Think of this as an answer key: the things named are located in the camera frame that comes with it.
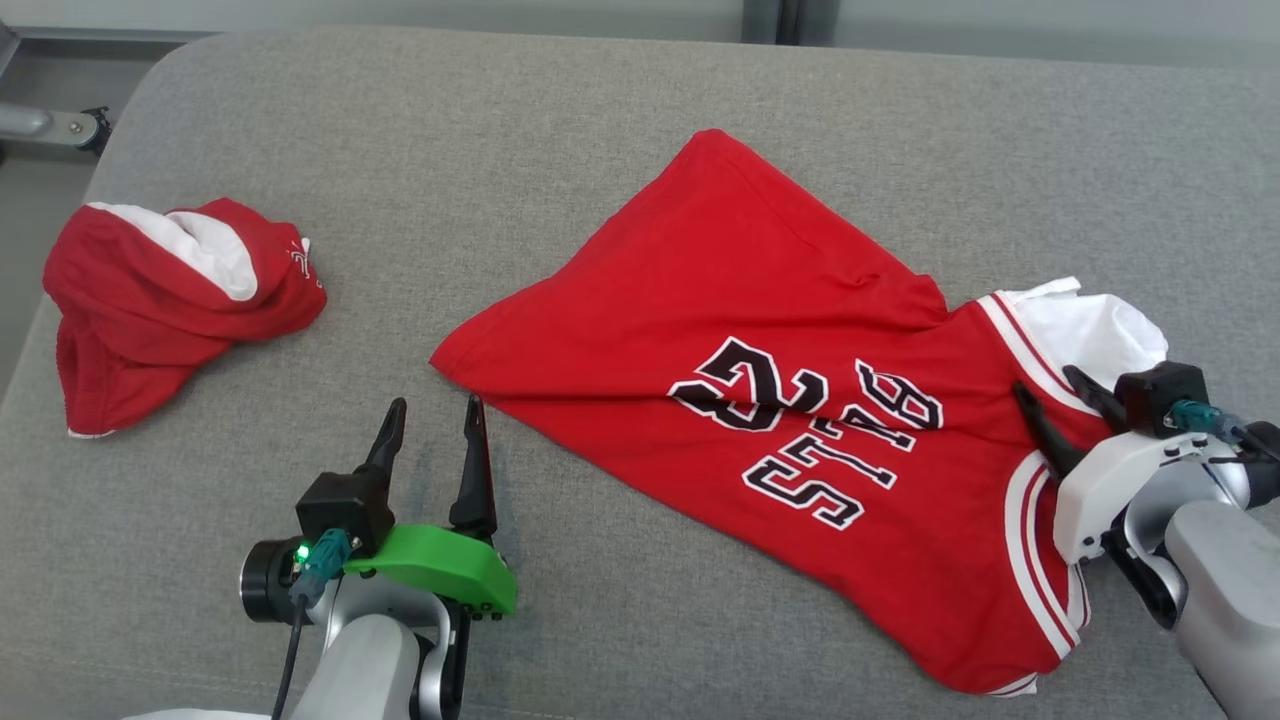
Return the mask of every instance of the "gray cushion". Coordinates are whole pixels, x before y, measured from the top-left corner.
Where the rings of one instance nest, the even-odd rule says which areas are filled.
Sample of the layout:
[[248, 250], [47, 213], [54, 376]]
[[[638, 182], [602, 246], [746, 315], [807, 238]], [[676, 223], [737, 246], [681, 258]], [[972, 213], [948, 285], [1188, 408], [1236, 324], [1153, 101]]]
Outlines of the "gray cushion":
[[[187, 46], [138, 88], [88, 199], [225, 195], [291, 220], [329, 307], [212, 363], [142, 425], [81, 442], [45, 302], [0, 407], [4, 715], [266, 711], [287, 629], [241, 610], [252, 542], [293, 534], [296, 498], [362, 457], [397, 395], [393, 506], [443, 523], [465, 395], [429, 354], [558, 268], [699, 128], [754, 147], [952, 302], [1076, 274], [1146, 310], [1220, 404], [1280, 419], [1277, 90], [1226, 72], [415, 29]], [[465, 717], [1217, 712], [1106, 562], [1088, 569], [1084, 643], [1039, 696], [964, 697], [818, 583], [497, 413], [490, 432], [520, 611], [476, 628]]]

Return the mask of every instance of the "white stripe trim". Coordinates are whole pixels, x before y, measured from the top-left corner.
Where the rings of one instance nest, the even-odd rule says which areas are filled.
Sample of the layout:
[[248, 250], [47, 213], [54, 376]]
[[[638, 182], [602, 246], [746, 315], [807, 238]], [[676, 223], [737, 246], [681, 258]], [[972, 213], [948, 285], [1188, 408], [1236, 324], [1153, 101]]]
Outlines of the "white stripe trim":
[[[1036, 578], [1036, 584], [1041, 589], [1041, 594], [1044, 597], [1050, 611], [1057, 618], [1062, 628], [1066, 628], [1066, 637], [1071, 641], [1071, 647], [1080, 644], [1080, 635], [1075, 632], [1079, 625], [1073, 625], [1068, 621], [1068, 614], [1062, 610], [1062, 603], [1057, 598], [1057, 593], [1053, 592], [1053, 585], [1050, 584], [1048, 577], [1044, 574], [1044, 565], [1041, 562], [1039, 556], [1039, 543], [1036, 542], [1036, 503], [1039, 502], [1039, 493], [1044, 489], [1044, 483], [1048, 482], [1048, 470], [1041, 468], [1036, 473], [1036, 480], [1032, 483], [1030, 500], [1027, 503], [1027, 548], [1028, 555], [1032, 557], [1032, 577]], [[1053, 556], [1057, 557], [1057, 551], [1053, 551]], [[1071, 577], [1074, 575], [1069, 568], [1064, 565], [1068, 570], [1068, 597], [1070, 597]]]
[[67, 437], [73, 437], [76, 439], [97, 439], [100, 437], [106, 437], [106, 436], [109, 436], [109, 434], [111, 434], [114, 432], [115, 430], [106, 430], [105, 433], [99, 433], [99, 434], [93, 436], [93, 434], [77, 433], [76, 430], [73, 430], [70, 428], [67, 428]]
[[[1018, 364], [1023, 366], [1023, 372], [1027, 373], [1027, 377], [1039, 386], [1042, 391], [1047, 392], [1050, 397], [1062, 405], [1066, 405], [1073, 410], [1079, 410], [1080, 413], [1088, 413], [1089, 415], [1098, 416], [1097, 410], [1085, 405], [1083, 400], [1075, 396], [1075, 393], [1068, 391], [1066, 387], [1059, 383], [1059, 379], [1061, 379], [1062, 383], [1066, 382], [1066, 378], [1062, 375], [1062, 369], [1052, 364], [1052, 356], [1047, 355], [1038, 345], [1036, 345], [1034, 336], [1027, 332], [1025, 327], [1021, 328], [1023, 333], [1019, 334], [1019, 328], [1015, 328], [1012, 322], [1010, 322], [1010, 315], [1005, 314], [1005, 310], [1001, 307], [1000, 301], [996, 300], [996, 296], [1002, 296], [1002, 293], [997, 291], [995, 295], [979, 297], [978, 306], [987, 313], [987, 318], [991, 319], [991, 324], [996, 327], [996, 332], [1000, 333], [1001, 340], [1005, 341], [1005, 345], [1014, 355], [1014, 359], [1018, 360]], [[1011, 305], [1009, 311], [1014, 316], [1018, 314]], [[1025, 341], [1023, 340], [1023, 334], [1027, 336]]]
[[[1009, 566], [1014, 573], [1018, 589], [1023, 593], [1023, 601], [1032, 616], [1036, 618], [1036, 623], [1039, 624], [1041, 632], [1044, 633], [1044, 639], [1053, 647], [1059, 659], [1062, 659], [1071, 651], [1071, 642], [1053, 623], [1053, 618], [1050, 615], [1048, 607], [1044, 606], [1034, 579], [1032, 579], [1032, 570], [1027, 566], [1027, 555], [1024, 555], [1027, 523], [1023, 518], [1023, 503], [1042, 465], [1041, 454], [1030, 452], [1009, 479], [1009, 488], [1005, 491], [1005, 543], [1009, 547]], [[1030, 556], [1038, 557], [1034, 552]]]
[[1005, 685], [1005, 687], [1002, 687], [1000, 689], [991, 691], [987, 694], [995, 696], [995, 697], [1018, 697], [1020, 694], [1036, 694], [1036, 679], [1037, 678], [1039, 678], [1039, 674], [1032, 673], [1030, 675], [1027, 675], [1025, 678], [1020, 678], [1018, 680], [1014, 680], [1012, 683], [1009, 683], [1007, 685]]
[[137, 205], [90, 202], [90, 208], [124, 220], [143, 237], [243, 302], [257, 295], [253, 260], [241, 236], [227, 223], [198, 213], [152, 213]]

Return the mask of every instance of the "white fabric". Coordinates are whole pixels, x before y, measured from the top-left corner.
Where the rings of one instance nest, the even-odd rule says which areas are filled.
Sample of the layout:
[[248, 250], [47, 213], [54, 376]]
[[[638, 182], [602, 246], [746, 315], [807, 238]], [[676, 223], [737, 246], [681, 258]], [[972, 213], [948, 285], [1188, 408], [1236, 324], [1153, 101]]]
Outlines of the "white fabric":
[[133, 225], [178, 260], [205, 277], [236, 301], [252, 300], [257, 275], [244, 241], [227, 223], [198, 213], [173, 211], [168, 215], [137, 205], [90, 202]]
[[271, 720], [271, 717], [227, 710], [161, 710], [160, 712], [133, 715], [124, 720]]
[[1075, 365], [1107, 389], [1124, 373], [1162, 363], [1165, 333], [1140, 310], [1114, 295], [1076, 295], [1080, 283], [1059, 278], [1001, 295], [1055, 368]]

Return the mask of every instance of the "jersey armhole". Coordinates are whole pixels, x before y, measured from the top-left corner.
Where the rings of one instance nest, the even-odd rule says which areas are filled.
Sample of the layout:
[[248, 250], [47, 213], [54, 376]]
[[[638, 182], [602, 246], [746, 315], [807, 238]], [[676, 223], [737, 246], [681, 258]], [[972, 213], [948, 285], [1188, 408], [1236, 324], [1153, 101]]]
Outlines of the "jersey armhole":
[[1000, 340], [1009, 348], [1014, 361], [1037, 388], [1065, 407], [1101, 418], [1097, 410], [1085, 405], [1075, 395], [1070, 383], [1066, 382], [1062, 369], [1053, 364], [1052, 356], [1036, 342], [1036, 337], [1019, 322], [1018, 313], [1014, 311], [1004, 292], [996, 291], [986, 297], [979, 297], [977, 302]]

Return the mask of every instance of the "basketball jersey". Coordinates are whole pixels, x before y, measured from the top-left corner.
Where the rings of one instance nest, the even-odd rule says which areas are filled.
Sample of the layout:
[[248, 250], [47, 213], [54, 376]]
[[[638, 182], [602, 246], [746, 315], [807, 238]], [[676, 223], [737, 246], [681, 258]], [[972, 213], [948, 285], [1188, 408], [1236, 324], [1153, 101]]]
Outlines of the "basketball jersey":
[[[468, 320], [431, 363], [835, 589], [946, 685], [1014, 696], [1079, 643], [1089, 610], [1053, 548], [1055, 487], [1011, 388], [1092, 447], [1108, 429], [1060, 370], [1089, 357], [1041, 338], [1074, 337], [1053, 328], [1064, 318], [1106, 336], [1120, 306], [1137, 329], [1112, 334], [1164, 342], [1111, 296], [1044, 306], [1075, 288], [948, 311], [931, 278], [704, 131], [563, 269]], [[1098, 359], [1129, 357], [1110, 372], [1164, 359], [1101, 345]]]

